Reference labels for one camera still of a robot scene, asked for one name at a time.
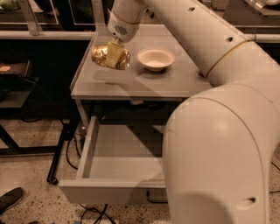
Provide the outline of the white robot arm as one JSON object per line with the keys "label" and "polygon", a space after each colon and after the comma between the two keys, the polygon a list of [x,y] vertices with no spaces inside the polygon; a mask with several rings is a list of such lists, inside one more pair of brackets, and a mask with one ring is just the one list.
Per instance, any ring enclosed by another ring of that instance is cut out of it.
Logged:
{"label": "white robot arm", "polygon": [[172,224],[269,224],[280,142],[279,65],[199,0],[115,0],[108,28],[135,35],[152,7],[212,89],[182,102],[164,131]]}

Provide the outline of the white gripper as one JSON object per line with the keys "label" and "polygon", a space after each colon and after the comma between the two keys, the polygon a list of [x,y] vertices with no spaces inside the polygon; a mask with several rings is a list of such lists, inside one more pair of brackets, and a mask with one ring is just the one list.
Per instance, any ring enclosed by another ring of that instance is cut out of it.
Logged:
{"label": "white gripper", "polygon": [[[127,43],[135,37],[140,21],[141,14],[139,12],[129,10],[124,14],[119,14],[112,10],[108,21],[108,30],[115,39]],[[109,41],[105,64],[111,68],[122,69],[121,57],[123,52],[123,45]]]}

